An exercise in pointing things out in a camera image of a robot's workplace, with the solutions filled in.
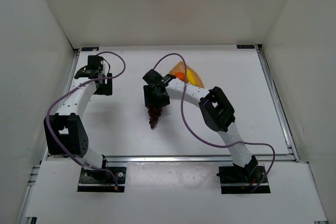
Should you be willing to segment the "fake purple grape bunch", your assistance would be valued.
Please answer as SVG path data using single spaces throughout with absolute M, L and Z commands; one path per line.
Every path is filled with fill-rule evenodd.
M 156 106 L 156 105 L 149 105 L 147 107 L 148 110 L 148 115 L 149 115 L 149 125 L 150 128 L 153 130 L 159 120 L 159 117 L 162 115 L 162 107 L 161 106 Z

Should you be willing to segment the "fake orange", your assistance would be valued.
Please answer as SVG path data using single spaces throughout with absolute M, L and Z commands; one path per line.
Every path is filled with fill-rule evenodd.
M 184 72 L 176 72 L 174 76 L 183 82 L 186 81 L 186 75 Z

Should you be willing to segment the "fake yellow lemon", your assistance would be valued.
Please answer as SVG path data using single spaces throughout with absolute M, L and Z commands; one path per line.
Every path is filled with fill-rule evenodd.
M 187 83 L 190 83 L 193 86 L 197 86 L 197 81 L 196 81 L 196 78 L 195 78 L 192 70 L 187 69 L 187 71 L 185 72 L 185 75 L 186 75 Z

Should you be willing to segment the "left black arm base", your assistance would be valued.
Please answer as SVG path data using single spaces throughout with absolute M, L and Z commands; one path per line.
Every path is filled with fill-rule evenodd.
M 81 168 L 77 191 L 90 193 L 123 193 L 125 190 L 127 167 L 117 165 L 106 167 L 106 169 L 111 171 L 116 177 L 117 186 L 109 173 Z

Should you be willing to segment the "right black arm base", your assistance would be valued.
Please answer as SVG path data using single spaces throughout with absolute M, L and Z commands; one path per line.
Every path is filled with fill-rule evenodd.
M 254 189 L 266 173 L 265 167 L 258 165 L 250 176 L 237 173 L 234 166 L 221 166 L 216 174 L 220 180 L 221 194 L 270 194 L 268 179 Z

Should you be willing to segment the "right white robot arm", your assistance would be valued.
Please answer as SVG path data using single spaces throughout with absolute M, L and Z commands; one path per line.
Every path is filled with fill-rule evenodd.
M 171 99 L 195 105 L 201 111 L 206 126 L 218 133 L 233 160 L 233 180 L 248 182 L 258 166 L 255 156 L 248 150 L 240 136 L 234 116 L 234 108 L 219 87 L 199 88 L 184 83 L 174 75 L 161 76 L 151 69 L 144 76 L 145 106 L 162 108 Z

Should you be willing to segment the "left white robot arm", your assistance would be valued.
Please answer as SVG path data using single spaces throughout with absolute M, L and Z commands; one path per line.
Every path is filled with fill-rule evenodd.
M 89 146 L 89 138 L 82 123 L 84 111 L 93 95 L 112 95 L 112 80 L 96 80 L 85 84 L 63 99 L 61 107 L 44 120 L 48 151 L 53 156 L 65 156 L 67 153 L 57 144 L 53 136 L 74 157 L 90 168 L 104 168 L 104 156 Z

